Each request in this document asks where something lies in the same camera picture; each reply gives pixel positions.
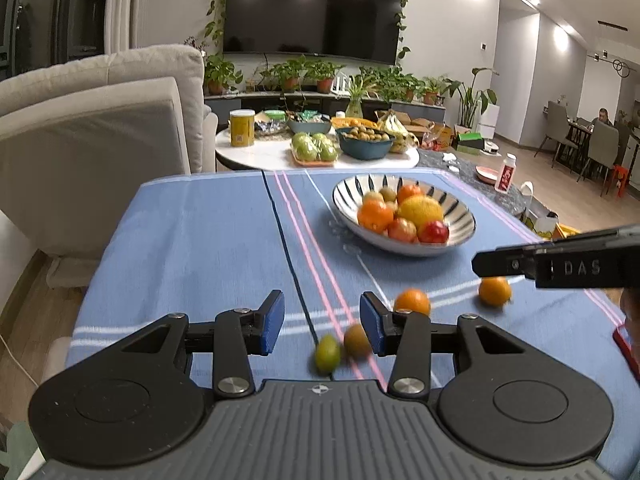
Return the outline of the person's right hand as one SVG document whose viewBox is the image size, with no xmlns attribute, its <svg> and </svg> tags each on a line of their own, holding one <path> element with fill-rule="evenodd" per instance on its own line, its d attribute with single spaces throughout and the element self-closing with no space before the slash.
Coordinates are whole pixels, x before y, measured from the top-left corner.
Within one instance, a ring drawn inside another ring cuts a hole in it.
<svg viewBox="0 0 640 480">
<path fill-rule="evenodd" d="M 631 336 L 634 352 L 640 346 L 640 290 L 626 288 L 620 297 L 620 308 L 625 313 L 626 330 Z"/>
</svg>

